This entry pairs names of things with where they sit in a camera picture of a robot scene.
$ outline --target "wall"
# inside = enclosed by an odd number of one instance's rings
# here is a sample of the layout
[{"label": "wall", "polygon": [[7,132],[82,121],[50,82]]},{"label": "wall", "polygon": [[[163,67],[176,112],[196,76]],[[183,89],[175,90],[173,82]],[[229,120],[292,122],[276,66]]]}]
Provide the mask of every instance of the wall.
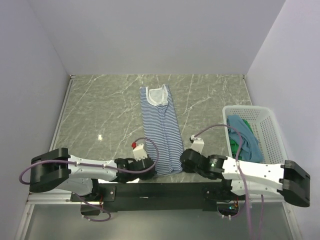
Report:
[{"label": "wall", "polygon": [[246,74],[284,0],[28,0],[69,74]]},{"label": "wall", "polygon": [[18,176],[49,149],[68,75],[27,1],[1,2],[0,32],[0,233],[11,240],[29,191]]},{"label": "wall", "polygon": [[286,0],[247,74],[253,103],[275,112],[288,157],[311,175],[311,207],[296,209],[305,240],[320,236],[319,29],[319,0]]}]

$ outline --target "laundry basket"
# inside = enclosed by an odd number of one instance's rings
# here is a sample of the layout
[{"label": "laundry basket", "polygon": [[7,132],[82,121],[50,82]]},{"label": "laundry basket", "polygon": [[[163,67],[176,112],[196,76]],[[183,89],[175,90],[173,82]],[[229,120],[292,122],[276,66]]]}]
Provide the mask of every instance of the laundry basket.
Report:
[{"label": "laundry basket", "polygon": [[[279,127],[273,112],[267,107],[232,105],[222,109],[224,124],[227,124],[229,115],[238,115],[247,120],[254,136],[259,141],[259,148],[265,164],[283,164],[287,160],[287,154],[281,139]],[[225,127],[225,136],[229,156],[232,156],[228,129]]]}]

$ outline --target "tabletop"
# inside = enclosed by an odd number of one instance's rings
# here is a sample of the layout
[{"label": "tabletop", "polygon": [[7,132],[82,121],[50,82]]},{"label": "tabletop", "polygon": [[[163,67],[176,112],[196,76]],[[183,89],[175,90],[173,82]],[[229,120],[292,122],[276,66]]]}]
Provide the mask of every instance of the tabletop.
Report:
[{"label": "tabletop", "polygon": [[[251,105],[243,75],[129,74],[73,76],[53,148],[68,148],[77,157],[107,161],[132,158],[131,144],[144,136],[140,87],[168,84],[184,148],[189,138],[223,123],[227,105]],[[223,127],[201,135],[204,155],[228,155]],[[154,177],[149,183],[209,182],[195,173]]]}]

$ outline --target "striped dress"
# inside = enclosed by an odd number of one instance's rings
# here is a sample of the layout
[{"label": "striped dress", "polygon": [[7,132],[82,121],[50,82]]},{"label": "striped dress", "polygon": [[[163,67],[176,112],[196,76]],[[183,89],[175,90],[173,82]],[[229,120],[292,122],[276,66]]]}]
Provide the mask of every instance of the striped dress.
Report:
[{"label": "striped dress", "polygon": [[[157,175],[181,172],[180,156],[184,147],[169,86],[164,84],[157,89],[141,87],[140,106],[144,136],[153,140],[159,150],[155,166]],[[146,146],[148,155],[155,161],[155,147],[148,141]]]}]

